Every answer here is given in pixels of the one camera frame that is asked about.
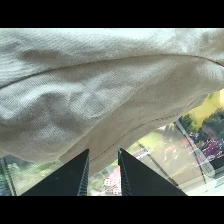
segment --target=black triangular object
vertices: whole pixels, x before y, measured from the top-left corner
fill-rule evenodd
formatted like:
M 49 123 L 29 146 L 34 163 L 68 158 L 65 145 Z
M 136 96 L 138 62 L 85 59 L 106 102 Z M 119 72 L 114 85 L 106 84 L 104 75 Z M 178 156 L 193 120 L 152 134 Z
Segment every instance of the black triangular object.
M 22 196 L 87 196 L 88 173 L 86 149 Z
M 187 196 L 124 149 L 118 152 L 123 196 Z

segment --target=white cloth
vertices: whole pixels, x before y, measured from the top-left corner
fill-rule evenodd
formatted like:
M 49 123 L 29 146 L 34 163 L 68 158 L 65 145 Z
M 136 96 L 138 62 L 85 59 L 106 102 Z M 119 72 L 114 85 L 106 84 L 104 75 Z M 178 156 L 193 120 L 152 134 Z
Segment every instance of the white cloth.
M 224 29 L 0 29 L 0 156 L 100 171 L 224 88 Z

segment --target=dark object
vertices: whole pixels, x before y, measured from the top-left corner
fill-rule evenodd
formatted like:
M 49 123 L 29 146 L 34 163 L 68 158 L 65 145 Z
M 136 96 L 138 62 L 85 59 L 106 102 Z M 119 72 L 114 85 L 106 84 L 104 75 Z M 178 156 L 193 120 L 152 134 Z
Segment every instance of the dark object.
M 118 152 L 123 196 L 187 196 L 124 149 Z
M 86 149 L 22 196 L 87 196 L 88 173 Z

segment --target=beige fabric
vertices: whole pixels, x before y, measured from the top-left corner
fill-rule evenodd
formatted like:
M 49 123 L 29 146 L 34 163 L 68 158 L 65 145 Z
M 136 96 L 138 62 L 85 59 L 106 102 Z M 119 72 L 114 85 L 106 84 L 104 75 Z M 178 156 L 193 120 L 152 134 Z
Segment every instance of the beige fabric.
M 224 87 L 224 29 L 1 29 L 0 156 L 94 174 Z

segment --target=glass surface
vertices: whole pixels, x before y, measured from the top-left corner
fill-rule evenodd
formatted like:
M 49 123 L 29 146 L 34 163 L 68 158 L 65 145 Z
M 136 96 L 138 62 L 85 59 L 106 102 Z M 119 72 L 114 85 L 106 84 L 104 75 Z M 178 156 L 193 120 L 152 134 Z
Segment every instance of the glass surface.
M 224 90 L 127 150 L 187 195 L 224 195 Z M 21 195 L 62 166 L 12 156 L 0 165 L 0 195 Z M 117 160 L 89 179 L 88 195 L 121 195 Z

